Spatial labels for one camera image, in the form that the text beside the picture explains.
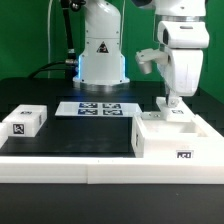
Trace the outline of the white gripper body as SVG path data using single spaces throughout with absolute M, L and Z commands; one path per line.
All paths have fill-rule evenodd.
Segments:
M 198 88 L 203 51 L 199 49 L 165 48 L 168 63 L 158 69 L 164 79 L 166 92 L 173 97 L 193 96 Z

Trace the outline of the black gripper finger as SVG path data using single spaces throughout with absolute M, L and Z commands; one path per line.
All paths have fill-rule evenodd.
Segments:
M 172 97 L 170 99 L 169 105 L 171 108 L 175 108 L 178 106 L 178 104 L 180 103 L 180 98 L 179 97 Z

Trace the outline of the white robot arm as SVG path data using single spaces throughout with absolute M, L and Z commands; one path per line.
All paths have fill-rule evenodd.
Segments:
M 136 53 L 142 73 L 156 63 L 164 79 L 166 104 L 176 107 L 182 96 L 195 94 L 203 50 L 209 45 L 204 17 L 208 0 L 131 0 L 142 9 L 153 9 L 154 41 L 157 49 Z M 125 58 L 121 53 L 121 15 L 106 0 L 60 0 L 63 10 L 68 55 L 75 62 L 73 83 L 85 88 L 107 90 L 127 84 Z M 69 13 L 85 10 L 85 49 L 75 54 Z

